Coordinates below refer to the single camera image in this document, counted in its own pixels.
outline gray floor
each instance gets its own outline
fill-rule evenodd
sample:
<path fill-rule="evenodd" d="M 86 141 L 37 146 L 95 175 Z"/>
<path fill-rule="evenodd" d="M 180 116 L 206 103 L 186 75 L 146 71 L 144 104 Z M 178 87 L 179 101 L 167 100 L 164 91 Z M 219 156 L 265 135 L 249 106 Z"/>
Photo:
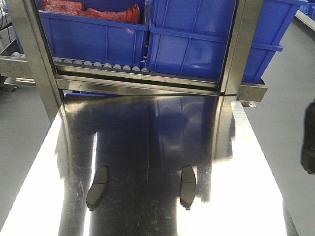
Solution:
<path fill-rule="evenodd" d="M 0 228 L 48 128 L 49 120 L 36 88 L 0 91 Z"/>
<path fill-rule="evenodd" d="M 299 235 L 314 236 L 315 176 L 302 168 L 300 152 L 304 112 L 315 99 L 315 32 L 296 19 L 282 44 L 263 75 L 263 101 L 245 111 Z"/>
<path fill-rule="evenodd" d="M 313 236 L 315 176 L 302 169 L 300 148 L 304 110 L 315 99 L 315 33 L 295 20 L 282 43 L 284 51 L 263 76 L 269 88 L 264 100 L 246 113 L 300 236 Z M 0 92 L 0 118 L 1 228 L 49 122 L 37 90 L 26 87 Z M 4 188 L 7 181 L 10 187 Z"/>

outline blue plastic bin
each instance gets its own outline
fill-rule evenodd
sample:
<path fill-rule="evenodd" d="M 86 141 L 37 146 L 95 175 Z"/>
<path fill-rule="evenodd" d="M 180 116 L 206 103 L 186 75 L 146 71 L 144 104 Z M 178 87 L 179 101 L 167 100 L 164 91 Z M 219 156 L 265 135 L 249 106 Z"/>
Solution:
<path fill-rule="evenodd" d="M 313 6 L 315 6 L 315 3 L 309 1 L 308 4 L 300 6 L 299 10 L 302 11 L 305 15 L 310 16 L 313 13 Z"/>
<path fill-rule="evenodd" d="M 269 62 L 276 52 L 281 52 L 283 46 L 253 43 L 252 49 L 245 68 L 243 82 L 259 83 Z"/>
<path fill-rule="evenodd" d="M 315 21 L 315 6 L 312 7 L 312 20 Z"/>
<path fill-rule="evenodd" d="M 200 80 L 220 78 L 227 37 L 163 29 L 153 23 L 150 31 L 148 62 L 151 71 L 201 77 Z M 282 49 L 282 46 L 254 43 L 244 82 L 259 82 L 274 53 Z"/>
<path fill-rule="evenodd" d="M 86 3 L 85 8 L 101 11 L 126 10 L 138 3 L 137 0 L 82 1 Z M 141 9 L 144 9 L 144 2 L 139 4 Z M 140 66 L 146 49 L 147 25 L 46 11 L 39 13 L 54 57 Z"/>
<path fill-rule="evenodd" d="M 278 45 L 306 0 L 265 0 L 254 42 Z M 153 22 L 159 28 L 228 36 L 235 0 L 156 0 Z"/>
<path fill-rule="evenodd" d="M 228 36 L 235 0 L 156 0 L 153 23 L 159 28 Z"/>

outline black object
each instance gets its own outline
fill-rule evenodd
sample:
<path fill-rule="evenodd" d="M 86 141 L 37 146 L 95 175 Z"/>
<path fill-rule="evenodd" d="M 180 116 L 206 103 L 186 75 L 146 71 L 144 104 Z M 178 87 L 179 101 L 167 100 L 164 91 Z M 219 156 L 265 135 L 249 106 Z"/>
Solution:
<path fill-rule="evenodd" d="M 305 111 L 301 164 L 309 174 L 315 174 L 315 102 Z"/>
<path fill-rule="evenodd" d="M 85 201 L 90 211 L 94 211 L 105 196 L 107 180 L 107 167 L 99 168 L 94 175 L 93 184 L 88 191 Z"/>
<path fill-rule="evenodd" d="M 182 169 L 181 205 L 190 210 L 196 195 L 196 176 L 192 166 Z"/>

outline red item in bin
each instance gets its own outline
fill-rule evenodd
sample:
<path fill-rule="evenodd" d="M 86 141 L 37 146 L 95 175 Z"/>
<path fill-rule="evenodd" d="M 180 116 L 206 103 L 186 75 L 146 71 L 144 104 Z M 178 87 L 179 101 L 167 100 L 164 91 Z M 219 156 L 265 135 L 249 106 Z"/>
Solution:
<path fill-rule="evenodd" d="M 84 3 L 80 1 L 70 1 L 70 0 L 41 0 L 41 8 L 46 6 L 53 5 L 53 6 L 65 6 L 66 11 L 74 12 L 76 11 L 83 11 L 84 10 Z"/>
<path fill-rule="evenodd" d="M 140 23 L 140 9 L 139 5 L 128 8 L 126 11 L 97 11 L 92 8 L 84 9 L 84 3 L 70 0 L 41 0 L 40 9 L 43 11 L 51 11 L 57 13 L 96 17 L 105 20 Z"/>
<path fill-rule="evenodd" d="M 140 9 L 139 5 L 135 4 L 133 7 L 128 8 L 126 11 L 113 12 L 113 11 L 97 11 L 92 8 L 88 8 L 86 16 L 96 17 L 105 20 L 121 21 L 129 23 L 140 23 Z"/>

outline metal rack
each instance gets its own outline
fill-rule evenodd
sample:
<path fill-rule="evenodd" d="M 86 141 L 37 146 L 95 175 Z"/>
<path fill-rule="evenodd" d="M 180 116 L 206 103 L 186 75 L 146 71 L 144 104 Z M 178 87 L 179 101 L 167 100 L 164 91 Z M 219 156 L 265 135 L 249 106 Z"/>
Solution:
<path fill-rule="evenodd" d="M 238 95 L 247 101 L 261 101 L 267 90 L 264 84 L 242 84 L 263 0 L 237 1 L 219 82 L 54 63 L 35 0 L 6 2 L 27 60 L 9 57 L 14 50 L 10 45 L 0 55 L 1 75 L 13 84 L 37 86 L 50 121 L 62 104 L 63 89 L 137 96 Z"/>
<path fill-rule="evenodd" d="M 315 31 L 315 21 L 309 16 L 305 15 L 302 11 L 298 10 L 295 14 L 295 17 Z"/>

